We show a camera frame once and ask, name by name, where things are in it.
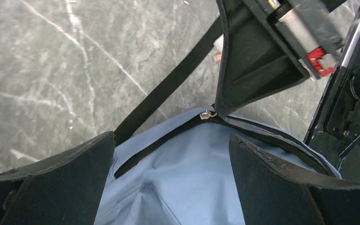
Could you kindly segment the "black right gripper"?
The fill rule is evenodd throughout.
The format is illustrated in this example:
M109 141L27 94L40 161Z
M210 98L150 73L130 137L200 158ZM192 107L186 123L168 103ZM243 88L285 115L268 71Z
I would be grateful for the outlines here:
M330 17L342 0L219 0L223 51L215 109L254 101L335 71L343 38Z

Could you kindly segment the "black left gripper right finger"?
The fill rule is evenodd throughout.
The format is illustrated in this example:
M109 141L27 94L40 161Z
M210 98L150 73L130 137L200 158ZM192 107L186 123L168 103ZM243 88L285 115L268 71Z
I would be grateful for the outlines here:
M360 225L360 184L313 172L231 135L230 161L247 225Z

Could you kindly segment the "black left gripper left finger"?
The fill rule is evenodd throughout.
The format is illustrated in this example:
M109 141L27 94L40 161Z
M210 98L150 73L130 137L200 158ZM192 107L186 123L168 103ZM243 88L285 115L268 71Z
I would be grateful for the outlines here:
M72 149L0 174L0 225L91 225L116 137L104 132Z

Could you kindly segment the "blue backpack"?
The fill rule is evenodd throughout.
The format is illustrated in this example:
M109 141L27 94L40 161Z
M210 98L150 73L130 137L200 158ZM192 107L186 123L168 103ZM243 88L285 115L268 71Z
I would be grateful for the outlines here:
M297 166L341 178L294 136L252 120L195 109L133 136L198 66L223 33L218 18L186 58L116 130L118 145L94 223L97 225L246 225L230 161L231 135Z

